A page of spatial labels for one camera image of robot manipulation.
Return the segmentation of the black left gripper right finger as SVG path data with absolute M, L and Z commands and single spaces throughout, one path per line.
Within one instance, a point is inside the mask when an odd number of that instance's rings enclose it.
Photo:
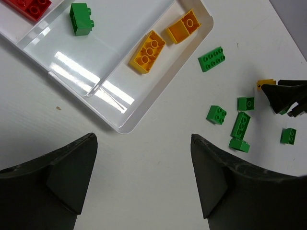
M 270 171 L 198 134 L 190 152 L 203 218 L 212 230 L 304 230 L 307 178 Z

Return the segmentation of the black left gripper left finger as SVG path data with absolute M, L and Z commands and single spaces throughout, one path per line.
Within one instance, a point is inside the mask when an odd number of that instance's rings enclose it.
M 2 230 L 72 230 L 81 214 L 97 155 L 88 133 L 0 172 Z

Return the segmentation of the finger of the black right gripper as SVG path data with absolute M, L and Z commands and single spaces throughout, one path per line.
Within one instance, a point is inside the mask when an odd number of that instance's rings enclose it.
M 276 114 L 279 114 L 284 109 L 288 109 L 288 115 L 307 113 L 307 85 L 281 86 L 265 84 L 261 89 Z
M 307 80 L 279 80 L 278 85 L 281 86 L 307 85 Z

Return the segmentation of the small yellow lego brick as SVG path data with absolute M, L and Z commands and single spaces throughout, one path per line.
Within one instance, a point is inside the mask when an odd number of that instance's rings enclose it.
M 261 87 L 263 85 L 265 85 L 265 84 L 267 84 L 267 85 L 276 85 L 276 80 L 274 80 L 274 79 L 258 80 L 257 84 L 256 84 L 257 85 L 257 90 L 260 91 Z

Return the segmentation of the green number three lego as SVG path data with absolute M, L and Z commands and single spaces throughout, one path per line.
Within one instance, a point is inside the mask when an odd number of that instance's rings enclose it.
M 283 144 L 294 145 L 296 136 L 296 129 L 286 128 L 282 130 L 280 142 Z

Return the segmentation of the green lego plate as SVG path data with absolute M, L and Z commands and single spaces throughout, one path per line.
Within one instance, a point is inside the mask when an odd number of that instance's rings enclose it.
M 223 48 L 217 47 L 198 58 L 202 72 L 207 72 L 225 61 Z

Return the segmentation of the yellow rounded lego brick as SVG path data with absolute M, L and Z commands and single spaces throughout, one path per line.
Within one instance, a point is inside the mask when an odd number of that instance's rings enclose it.
M 188 11 L 177 22 L 166 28 L 174 44 L 179 44 L 201 27 L 201 23 L 195 15 L 193 9 Z

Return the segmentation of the red lego brick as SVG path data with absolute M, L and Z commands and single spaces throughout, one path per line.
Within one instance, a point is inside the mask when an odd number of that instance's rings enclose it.
M 50 0 L 3 0 L 25 18 L 38 22 L 52 4 Z

